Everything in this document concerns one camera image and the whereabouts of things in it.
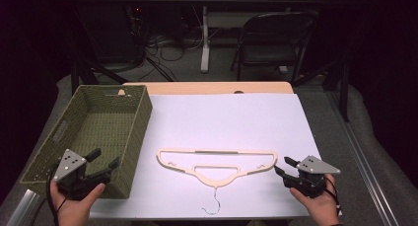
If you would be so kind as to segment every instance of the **white paper sheet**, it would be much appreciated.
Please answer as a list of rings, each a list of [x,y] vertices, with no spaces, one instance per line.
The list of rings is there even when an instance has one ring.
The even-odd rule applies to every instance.
[[[308,216],[273,169],[218,188],[221,208],[210,215],[202,208],[217,212],[214,189],[191,175],[162,167],[156,158],[160,148],[274,150],[279,156],[277,166],[296,176],[297,170],[284,162],[285,156],[301,161],[308,155],[320,158],[297,95],[176,95],[152,96],[151,101],[153,111],[129,199],[99,199],[91,217],[166,220]],[[195,158],[198,162],[202,157],[174,160],[183,165],[187,161],[193,164]],[[205,156],[204,160],[210,162],[212,158],[217,157]],[[238,161],[247,163],[245,168],[260,162],[246,158]],[[228,172],[208,174],[221,178]]]

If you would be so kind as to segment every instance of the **basket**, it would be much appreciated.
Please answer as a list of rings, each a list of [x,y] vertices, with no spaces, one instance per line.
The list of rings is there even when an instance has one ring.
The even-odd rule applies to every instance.
[[[86,174],[107,168],[119,157],[101,198],[128,198],[152,104],[145,86],[80,86],[25,171],[21,184],[45,196],[52,166],[66,149],[86,156],[102,155],[87,164]]]

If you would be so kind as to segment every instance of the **white desk leg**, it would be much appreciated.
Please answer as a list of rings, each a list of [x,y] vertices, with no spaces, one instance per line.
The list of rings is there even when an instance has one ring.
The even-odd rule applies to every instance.
[[[209,71],[209,37],[208,37],[208,11],[203,7],[203,51],[200,70],[203,73]]]

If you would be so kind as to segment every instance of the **black chair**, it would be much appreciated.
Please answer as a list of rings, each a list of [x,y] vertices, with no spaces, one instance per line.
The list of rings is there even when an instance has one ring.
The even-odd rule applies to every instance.
[[[300,72],[306,45],[315,27],[311,12],[268,13],[249,19],[241,32],[231,70],[238,58],[237,80],[241,68],[294,66],[291,83]]]

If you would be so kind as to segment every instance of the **gray carpet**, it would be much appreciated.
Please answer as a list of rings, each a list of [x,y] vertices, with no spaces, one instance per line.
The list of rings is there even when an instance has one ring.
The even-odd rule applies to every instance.
[[[165,47],[163,48],[165,59],[179,58],[179,60],[165,61],[161,57],[159,59],[172,70],[175,78],[179,81],[235,81],[236,73],[230,71],[235,49],[223,45],[221,42],[217,43],[216,38],[212,40],[211,44],[210,70],[206,74],[202,74],[199,70],[201,48],[188,49],[180,57],[180,49]],[[150,71],[152,72],[142,78],[141,81],[166,81],[148,62],[139,68],[119,74],[130,81],[137,81]],[[114,83],[105,76],[99,75],[98,77],[101,84]],[[243,70],[243,80],[277,81],[287,79],[289,79],[289,74],[280,74],[272,68],[247,68]],[[352,142],[339,121],[338,113],[332,108],[333,102],[329,99],[330,93],[324,93],[318,85],[320,81],[321,78],[319,77],[301,88],[296,88],[295,92],[301,99],[321,158],[342,170],[343,174],[336,177],[343,209],[341,218],[346,225],[383,225],[378,208],[370,194],[370,189],[365,184],[365,180],[353,158]],[[61,80],[58,86],[60,93],[57,102],[35,150],[40,146],[54,122],[63,113],[71,98],[69,77]],[[418,190],[409,183],[396,163],[390,159],[374,138],[367,111],[362,103],[362,97],[353,88],[350,88],[348,108],[350,126],[382,187],[384,196],[396,217],[398,225],[418,225]],[[9,221],[25,191],[22,186],[16,183],[0,207],[0,225],[6,225]],[[35,225],[52,225],[46,205],[41,209]],[[130,225],[130,222],[91,220],[89,225]],[[309,217],[306,217],[294,219],[291,225],[309,226],[314,224]]]

